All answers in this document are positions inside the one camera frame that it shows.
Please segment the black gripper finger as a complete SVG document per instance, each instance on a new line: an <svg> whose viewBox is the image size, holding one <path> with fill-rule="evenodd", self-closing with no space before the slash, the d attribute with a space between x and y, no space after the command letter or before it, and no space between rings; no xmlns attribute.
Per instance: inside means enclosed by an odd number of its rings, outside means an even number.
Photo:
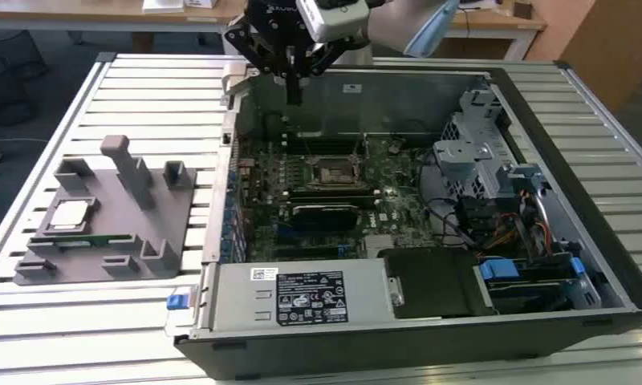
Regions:
<svg viewBox="0 0 642 385"><path fill-rule="evenodd" d="M345 51L353 49L353 37L344 37L323 43L313 50L312 41L305 40L293 48L293 104L302 102L301 79L321 75Z"/></svg>
<svg viewBox="0 0 642 385"><path fill-rule="evenodd" d="M274 51L268 47L244 14L228 25L224 38L254 68L278 81L285 89L286 105L293 105L293 64L288 59L288 48Z"/></svg>

